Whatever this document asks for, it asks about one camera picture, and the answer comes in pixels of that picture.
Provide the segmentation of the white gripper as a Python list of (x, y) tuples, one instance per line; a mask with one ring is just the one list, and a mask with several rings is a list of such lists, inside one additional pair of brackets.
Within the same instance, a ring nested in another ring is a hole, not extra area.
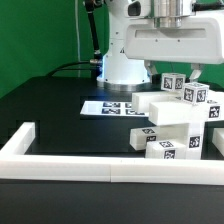
[(192, 63), (191, 82), (203, 64), (224, 63), (224, 2), (197, 0), (134, 0), (125, 6), (125, 54), (145, 60), (150, 76), (152, 61)]

